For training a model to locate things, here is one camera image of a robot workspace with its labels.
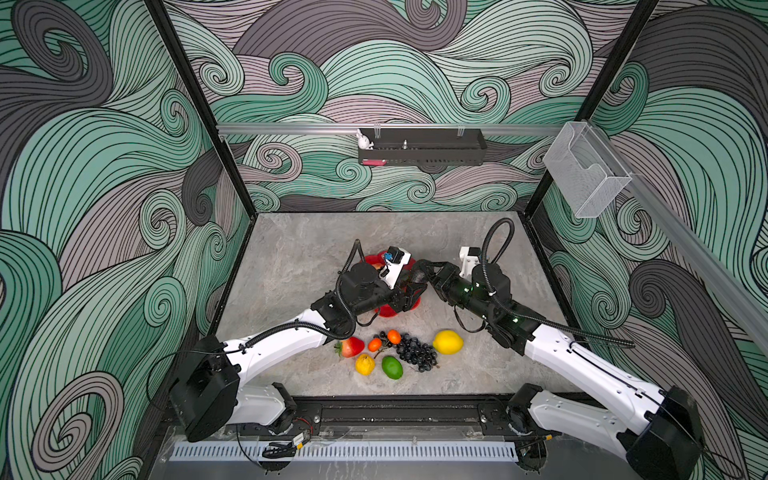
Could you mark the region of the red flower-shaped fruit bowl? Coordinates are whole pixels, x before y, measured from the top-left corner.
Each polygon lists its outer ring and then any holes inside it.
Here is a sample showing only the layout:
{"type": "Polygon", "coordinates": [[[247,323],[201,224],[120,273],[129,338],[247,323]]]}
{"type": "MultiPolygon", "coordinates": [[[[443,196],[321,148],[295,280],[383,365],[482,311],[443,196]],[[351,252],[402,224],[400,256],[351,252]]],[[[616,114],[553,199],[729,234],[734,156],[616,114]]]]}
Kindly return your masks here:
{"type": "MultiPolygon", "coordinates": [[[[383,254],[381,251],[377,255],[365,257],[365,261],[372,265],[378,272],[384,266],[383,254]]],[[[403,272],[400,274],[398,282],[393,290],[386,292],[384,300],[377,303],[375,312],[378,316],[390,318],[399,313],[413,310],[419,306],[420,297],[426,291],[425,283],[415,282],[412,278],[412,268],[415,261],[411,258],[403,272]]]]}

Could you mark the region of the red fake mango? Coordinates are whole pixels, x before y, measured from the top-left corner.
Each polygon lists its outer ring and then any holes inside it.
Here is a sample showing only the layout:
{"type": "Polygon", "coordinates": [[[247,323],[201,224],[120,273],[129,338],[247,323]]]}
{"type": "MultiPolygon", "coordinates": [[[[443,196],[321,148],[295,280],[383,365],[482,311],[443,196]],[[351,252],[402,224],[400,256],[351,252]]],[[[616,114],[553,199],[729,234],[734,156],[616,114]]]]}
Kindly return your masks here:
{"type": "Polygon", "coordinates": [[[338,341],[334,347],[336,353],[342,358],[353,358],[362,353],[366,348],[366,343],[357,338],[350,337],[338,341]]]}

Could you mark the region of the large yellow fake lemon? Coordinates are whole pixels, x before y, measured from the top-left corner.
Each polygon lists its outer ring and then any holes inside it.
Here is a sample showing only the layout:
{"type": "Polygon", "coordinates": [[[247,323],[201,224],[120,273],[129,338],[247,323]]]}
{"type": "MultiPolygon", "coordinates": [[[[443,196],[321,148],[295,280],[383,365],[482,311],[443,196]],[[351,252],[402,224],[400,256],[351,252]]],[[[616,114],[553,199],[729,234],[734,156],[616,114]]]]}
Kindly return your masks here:
{"type": "Polygon", "coordinates": [[[441,355],[454,355],[462,350],[464,340],[453,330],[441,330],[435,335],[432,347],[441,355]]]}

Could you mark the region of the green fake lime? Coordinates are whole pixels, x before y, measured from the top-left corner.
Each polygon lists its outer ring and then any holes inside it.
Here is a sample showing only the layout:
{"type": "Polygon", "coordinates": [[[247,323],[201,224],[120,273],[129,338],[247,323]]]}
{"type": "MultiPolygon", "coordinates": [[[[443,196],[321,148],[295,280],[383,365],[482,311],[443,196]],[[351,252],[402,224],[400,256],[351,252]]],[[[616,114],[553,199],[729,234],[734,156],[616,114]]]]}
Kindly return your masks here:
{"type": "Polygon", "coordinates": [[[389,379],[399,380],[403,376],[403,366],[395,357],[386,356],[381,362],[381,368],[389,379]]]}

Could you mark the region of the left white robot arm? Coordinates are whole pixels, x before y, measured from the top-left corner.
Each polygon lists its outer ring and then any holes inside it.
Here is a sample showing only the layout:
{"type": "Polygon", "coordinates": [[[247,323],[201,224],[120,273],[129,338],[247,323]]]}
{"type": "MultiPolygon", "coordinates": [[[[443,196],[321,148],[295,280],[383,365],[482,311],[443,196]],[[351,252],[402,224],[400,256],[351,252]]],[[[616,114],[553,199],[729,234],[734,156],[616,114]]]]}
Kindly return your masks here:
{"type": "Polygon", "coordinates": [[[281,384],[258,385],[256,378],[306,350],[352,337],[360,314],[384,305],[411,309],[426,286],[415,268],[377,270],[362,262],[291,320],[241,339],[203,338],[186,351],[170,385],[170,403],[186,439],[205,440],[232,424],[286,430],[295,411],[292,398],[281,384]]]}

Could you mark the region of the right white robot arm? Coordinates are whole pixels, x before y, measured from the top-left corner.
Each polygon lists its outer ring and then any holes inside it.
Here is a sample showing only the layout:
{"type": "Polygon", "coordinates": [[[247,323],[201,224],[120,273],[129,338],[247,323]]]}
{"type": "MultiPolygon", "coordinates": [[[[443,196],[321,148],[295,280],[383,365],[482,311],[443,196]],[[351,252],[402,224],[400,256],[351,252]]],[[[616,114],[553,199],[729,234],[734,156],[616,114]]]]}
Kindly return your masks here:
{"type": "Polygon", "coordinates": [[[609,451],[643,479],[687,479],[694,472],[702,457],[703,426],[688,392],[644,381],[580,345],[563,325],[513,300],[507,277],[495,265],[477,265],[462,276],[452,263],[421,260],[413,279],[484,320],[499,345],[557,372],[598,403],[586,405],[535,387],[522,407],[537,427],[609,451]]]}

